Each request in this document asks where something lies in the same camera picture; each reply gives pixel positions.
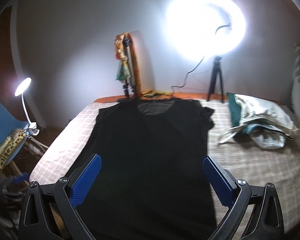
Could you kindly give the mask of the blue chair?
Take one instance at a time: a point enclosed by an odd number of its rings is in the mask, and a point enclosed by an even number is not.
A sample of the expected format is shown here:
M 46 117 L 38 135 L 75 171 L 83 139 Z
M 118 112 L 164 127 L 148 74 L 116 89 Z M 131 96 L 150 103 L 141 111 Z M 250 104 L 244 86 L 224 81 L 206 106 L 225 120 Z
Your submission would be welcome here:
M 24 130 L 28 125 L 26 121 L 16 119 L 1 103 L 0 103 L 0 144 L 15 129 Z

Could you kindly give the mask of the leopard print cloth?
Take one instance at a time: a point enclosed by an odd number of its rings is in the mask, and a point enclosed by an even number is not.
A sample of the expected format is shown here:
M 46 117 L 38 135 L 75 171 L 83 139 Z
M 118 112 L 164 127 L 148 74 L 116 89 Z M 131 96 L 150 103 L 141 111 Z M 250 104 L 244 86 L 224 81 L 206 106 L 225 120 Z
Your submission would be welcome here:
M 26 138 L 23 129 L 16 128 L 10 132 L 6 139 L 0 144 L 0 172 L 8 163 L 9 157 L 17 153 L 17 148 L 22 145 Z

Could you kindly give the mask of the checkered beige bed blanket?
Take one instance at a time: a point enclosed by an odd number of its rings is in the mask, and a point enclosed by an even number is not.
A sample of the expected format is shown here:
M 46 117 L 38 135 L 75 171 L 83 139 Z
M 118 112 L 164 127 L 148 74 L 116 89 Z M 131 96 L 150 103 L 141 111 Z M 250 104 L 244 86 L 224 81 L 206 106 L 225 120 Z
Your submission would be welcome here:
M 209 132 L 208 153 L 234 177 L 245 179 L 250 185 L 275 185 L 283 213 L 284 239 L 300 239 L 300 128 L 293 140 L 287 140 L 278 150 L 265 150 L 249 138 L 239 137 L 219 144 L 219 135 L 231 127 L 227 103 L 200 100 L 203 107 L 214 109 L 213 129 Z M 68 172 L 96 123 L 99 110 L 111 103 L 92 103 L 83 109 L 38 161 L 30 180 L 39 184 L 54 183 Z

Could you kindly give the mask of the pile of white green clothes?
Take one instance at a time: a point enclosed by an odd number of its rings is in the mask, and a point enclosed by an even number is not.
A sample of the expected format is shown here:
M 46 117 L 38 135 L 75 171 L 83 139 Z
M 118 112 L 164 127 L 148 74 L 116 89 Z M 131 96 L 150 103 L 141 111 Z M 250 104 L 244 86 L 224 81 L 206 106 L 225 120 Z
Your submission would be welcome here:
M 228 93 L 228 106 L 232 127 L 220 134 L 218 143 L 242 135 L 260 148 L 276 150 L 293 140 L 298 127 L 277 103 L 253 96 Z

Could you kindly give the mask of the black t-shirt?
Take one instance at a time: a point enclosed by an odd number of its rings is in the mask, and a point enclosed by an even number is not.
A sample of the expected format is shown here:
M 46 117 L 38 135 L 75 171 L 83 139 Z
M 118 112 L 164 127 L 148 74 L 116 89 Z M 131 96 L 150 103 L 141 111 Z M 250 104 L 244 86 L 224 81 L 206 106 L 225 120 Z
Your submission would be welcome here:
M 215 210 L 202 163 L 213 109 L 197 100 L 121 102 L 103 108 L 77 168 L 101 170 L 77 211 L 96 239 L 208 239 Z

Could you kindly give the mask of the orange bed sheet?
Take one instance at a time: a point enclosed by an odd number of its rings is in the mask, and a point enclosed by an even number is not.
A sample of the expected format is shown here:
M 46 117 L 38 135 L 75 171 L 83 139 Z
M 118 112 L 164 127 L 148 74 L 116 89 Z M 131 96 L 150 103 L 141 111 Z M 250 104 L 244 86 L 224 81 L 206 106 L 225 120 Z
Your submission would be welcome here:
M 169 99 L 171 97 L 180 98 L 180 99 L 199 99 L 199 100 L 206 100 L 208 94 L 207 93 L 181 93 L 181 92 L 175 92 L 172 96 L 170 94 L 168 95 L 159 95 L 159 96 L 151 96 L 146 97 L 142 96 L 139 99 L 142 100 L 155 100 L 155 99 Z M 110 102 L 117 102 L 117 100 L 125 100 L 126 97 L 124 95 L 116 95 L 116 96 L 109 96 L 104 98 L 98 98 L 94 101 L 94 103 L 110 103 Z M 223 99 L 224 102 L 228 99 L 227 96 L 224 94 L 221 96 L 221 94 L 211 94 L 210 100 L 221 100 Z

